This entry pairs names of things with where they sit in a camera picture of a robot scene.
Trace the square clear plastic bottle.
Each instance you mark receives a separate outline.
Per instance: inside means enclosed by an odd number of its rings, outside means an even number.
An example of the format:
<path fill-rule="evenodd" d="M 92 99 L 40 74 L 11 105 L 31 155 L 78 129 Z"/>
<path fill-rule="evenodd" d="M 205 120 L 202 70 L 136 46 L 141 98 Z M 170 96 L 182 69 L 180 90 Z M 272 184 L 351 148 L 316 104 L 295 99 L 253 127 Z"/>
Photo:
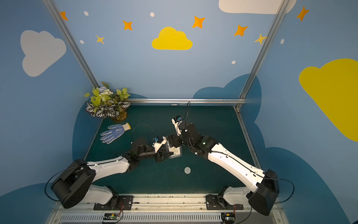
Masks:
<path fill-rule="evenodd" d="M 172 155 L 169 156 L 170 159 L 174 159 L 182 156 L 182 146 L 179 147 L 171 147 L 169 143 L 166 144 L 166 149 L 169 152 L 172 152 Z"/>

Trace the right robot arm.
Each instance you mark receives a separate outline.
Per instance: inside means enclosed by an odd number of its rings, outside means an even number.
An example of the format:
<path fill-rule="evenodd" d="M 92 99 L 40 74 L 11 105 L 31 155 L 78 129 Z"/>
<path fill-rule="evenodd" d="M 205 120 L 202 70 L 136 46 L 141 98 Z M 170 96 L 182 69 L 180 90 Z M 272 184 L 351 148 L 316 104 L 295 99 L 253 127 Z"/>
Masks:
<path fill-rule="evenodd" d="M 193 123 L 172 119 L 175 134 L 166 139 L 170 147 L 187 146 L 197 156 L 213 162 L 239 179 L 248 189 L 246 198 L 258 213 L 268 216 L 279 195 L 278 176 L 272 170 L 263 171 L 245 162 L 210 136 L 202 136 Z"/>

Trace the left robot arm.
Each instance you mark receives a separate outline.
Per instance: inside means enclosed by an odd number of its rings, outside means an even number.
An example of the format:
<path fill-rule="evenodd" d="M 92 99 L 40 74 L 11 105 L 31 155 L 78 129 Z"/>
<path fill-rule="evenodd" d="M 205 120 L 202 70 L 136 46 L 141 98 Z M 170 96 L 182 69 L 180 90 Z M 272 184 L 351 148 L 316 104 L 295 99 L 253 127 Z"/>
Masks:
<path fill-rule="evenodd" d="M 110 187 L 96 186 L 93 184 L 95 181 L 132 171 L 143 159 L 154 158 L 161 162 L 174 153 L 174 145 L 166 137 L 159 138 L 152 145 L 139 138 L 132 142 L 129 151 L 117 158 L 97 162 L 75 160 L 50 188 L 65 209 L 81 203 L 108 204 L 118 196 L 117 192 Z"/>

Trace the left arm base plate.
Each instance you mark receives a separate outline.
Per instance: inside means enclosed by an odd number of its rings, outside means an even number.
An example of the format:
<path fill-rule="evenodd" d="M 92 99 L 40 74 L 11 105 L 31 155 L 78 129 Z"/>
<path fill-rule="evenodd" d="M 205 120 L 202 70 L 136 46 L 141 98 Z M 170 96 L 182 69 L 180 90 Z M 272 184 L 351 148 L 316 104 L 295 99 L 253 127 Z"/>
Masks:
<path fill-rule="evenodd" d="M 114 195 L 106 204 L 95 203 L 95 211 L 130 211 L 133 204 L 132 195 Z"/>

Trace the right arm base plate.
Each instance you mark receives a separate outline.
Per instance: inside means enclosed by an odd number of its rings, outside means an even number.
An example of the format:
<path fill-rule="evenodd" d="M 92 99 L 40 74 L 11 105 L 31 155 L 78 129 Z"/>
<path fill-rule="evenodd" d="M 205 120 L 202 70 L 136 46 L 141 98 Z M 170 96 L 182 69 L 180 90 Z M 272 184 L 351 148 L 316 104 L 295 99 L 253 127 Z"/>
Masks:
<path fill-rule="evenodd" d="M 242 204 L 231 205 L 222 196 L 209 194 L 205 199 L 207 210 L 244 210 Z"/>

